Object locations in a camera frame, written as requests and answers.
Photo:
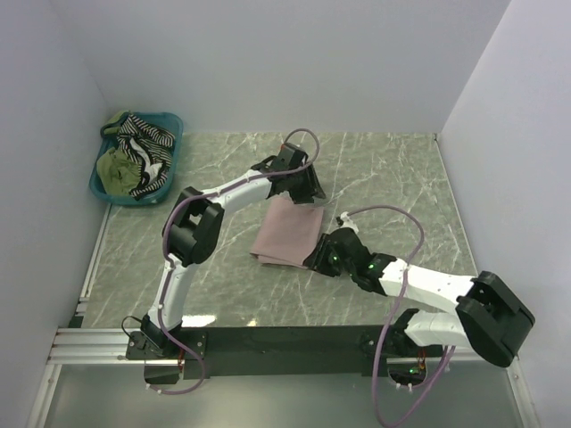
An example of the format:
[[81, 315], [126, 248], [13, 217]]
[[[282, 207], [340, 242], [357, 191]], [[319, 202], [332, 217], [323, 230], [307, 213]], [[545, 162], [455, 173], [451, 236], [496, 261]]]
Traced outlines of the pink tank top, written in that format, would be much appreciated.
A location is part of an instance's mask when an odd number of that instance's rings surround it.
[[262, 264], [304, 268], [318, 243], [323, 217], [322, 206], [272, 198], [250, 254]]

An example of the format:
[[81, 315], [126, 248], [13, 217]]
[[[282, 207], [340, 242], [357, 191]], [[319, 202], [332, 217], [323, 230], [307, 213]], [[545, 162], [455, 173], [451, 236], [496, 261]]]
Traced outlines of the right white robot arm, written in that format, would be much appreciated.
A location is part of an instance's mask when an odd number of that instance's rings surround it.
[[370, 251], [341, 227], [323, 234], [303, 265], [324, 276], [348, 275], [365, 292], [402, 295], [431, 307], [405, 310], [390, 324], [389, 351], [410, 356], [419, 348], [469, 348], [488, 363], [508, 367], [535, 322], [534, 315], [494, 273], [457, 276]]

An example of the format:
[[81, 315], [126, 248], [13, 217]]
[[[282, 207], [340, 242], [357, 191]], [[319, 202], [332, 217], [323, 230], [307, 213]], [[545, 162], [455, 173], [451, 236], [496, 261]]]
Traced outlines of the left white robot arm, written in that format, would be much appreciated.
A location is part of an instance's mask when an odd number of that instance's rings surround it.
[[296, 204], [323, 199], [313, 167], [316, 159], [284, 143], [278, 154], [223, 185], [202, 191], [192, 186], [184, 189], [162, 231], [163, 273], [140, 326], [154, 356], [168, 358], [176, 352], [190, 284], [199, 265], [216, 249], [224, 217], [281, 193], [288, 193]]

